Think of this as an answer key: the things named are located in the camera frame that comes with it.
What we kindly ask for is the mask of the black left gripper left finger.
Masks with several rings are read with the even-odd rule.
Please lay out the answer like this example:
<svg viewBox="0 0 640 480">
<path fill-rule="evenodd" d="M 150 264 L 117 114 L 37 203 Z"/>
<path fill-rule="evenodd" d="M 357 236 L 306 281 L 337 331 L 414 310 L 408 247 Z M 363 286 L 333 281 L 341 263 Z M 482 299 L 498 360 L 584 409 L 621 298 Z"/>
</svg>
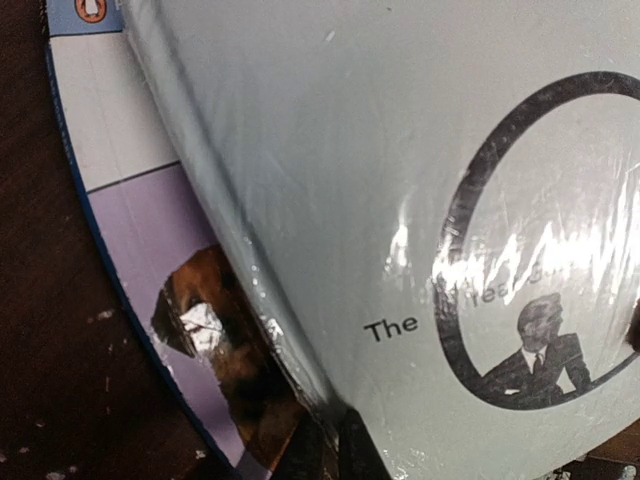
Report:
<svg viewBox="0 0 640 480">
<path fill-rule="evenodd" d="M 337 457 L 322 428 L 305 413 L 279 460 L 279 478 L 284 480 L 337 479 Z"/>
</svg>

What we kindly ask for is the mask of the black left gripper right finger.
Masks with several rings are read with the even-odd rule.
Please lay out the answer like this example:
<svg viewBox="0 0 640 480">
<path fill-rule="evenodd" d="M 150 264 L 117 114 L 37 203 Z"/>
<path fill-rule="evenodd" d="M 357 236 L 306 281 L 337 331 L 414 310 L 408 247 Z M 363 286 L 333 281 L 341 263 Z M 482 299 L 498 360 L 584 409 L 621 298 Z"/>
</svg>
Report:
<svg viewBox="0 0 640 480">
<path fill-rule="evenodd" d="M 339 478 L 390 480 L 361 415 L 352 408 L 346 410 L 339 426 Z"/>
</svg>

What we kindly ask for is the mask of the purple dog reader book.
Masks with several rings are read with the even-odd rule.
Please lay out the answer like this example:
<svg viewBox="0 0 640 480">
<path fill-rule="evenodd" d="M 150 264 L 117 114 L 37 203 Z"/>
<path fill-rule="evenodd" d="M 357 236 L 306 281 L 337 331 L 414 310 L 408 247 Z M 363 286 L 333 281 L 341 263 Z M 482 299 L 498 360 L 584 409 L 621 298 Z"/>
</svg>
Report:
<svg viewBox="0 0 640 480">
<path fill-rule="evenodd" d="M 117 1 L 48 1 L 48 69 L 81 203 L 125 309 L 197 431 L 238 479 L 274 465 L 234 425 L 204 349 L 220 326 L 208 305 L 179 319 L 198 350 L 163 344 L 152 322 L 170 314 L 171 276 L 215 237 L 191 189 L 123 31 Z"/>
</svg>

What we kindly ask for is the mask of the grey reader book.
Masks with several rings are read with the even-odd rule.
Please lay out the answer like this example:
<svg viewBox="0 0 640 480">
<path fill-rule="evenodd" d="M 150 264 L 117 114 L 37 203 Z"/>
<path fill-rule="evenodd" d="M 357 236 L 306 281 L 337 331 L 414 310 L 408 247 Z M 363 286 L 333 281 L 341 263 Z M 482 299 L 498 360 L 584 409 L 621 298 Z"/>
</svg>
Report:
<svg viewBox="0 0 640 480">
<path fill-rule="evenodd" d="M 126 1 L 281 364 L 394 479 L 534 479 L 637 420 L 635 1 Z"/>
</svg>

